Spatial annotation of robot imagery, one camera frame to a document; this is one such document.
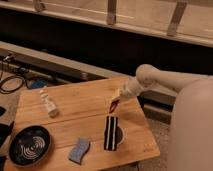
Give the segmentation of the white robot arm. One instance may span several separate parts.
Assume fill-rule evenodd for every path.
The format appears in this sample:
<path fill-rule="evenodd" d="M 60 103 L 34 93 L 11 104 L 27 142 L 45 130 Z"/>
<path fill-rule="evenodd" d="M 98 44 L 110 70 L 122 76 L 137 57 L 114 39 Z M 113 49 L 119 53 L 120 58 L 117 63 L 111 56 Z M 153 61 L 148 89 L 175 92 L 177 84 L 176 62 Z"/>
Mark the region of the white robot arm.
<path fill-rule="evenodd" d="M 140 65 L 112 95 L 111 106 L 162 85 L 177 93 L 172 110 L 167 171 L 213 171 L 213 75 Z"/>

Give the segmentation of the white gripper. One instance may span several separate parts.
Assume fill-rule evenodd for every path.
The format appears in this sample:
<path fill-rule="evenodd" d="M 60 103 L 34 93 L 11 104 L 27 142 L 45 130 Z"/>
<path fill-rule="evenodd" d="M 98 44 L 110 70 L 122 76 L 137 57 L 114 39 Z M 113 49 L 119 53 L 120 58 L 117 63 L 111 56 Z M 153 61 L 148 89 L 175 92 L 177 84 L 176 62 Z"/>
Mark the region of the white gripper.
<path fill-rule="evenodd" d="M 138 80 L 136 78 L 131 78 L 113 93 L 112 101 L 127 101 L 137 97 L 141 92 L 142 87 Z"/>

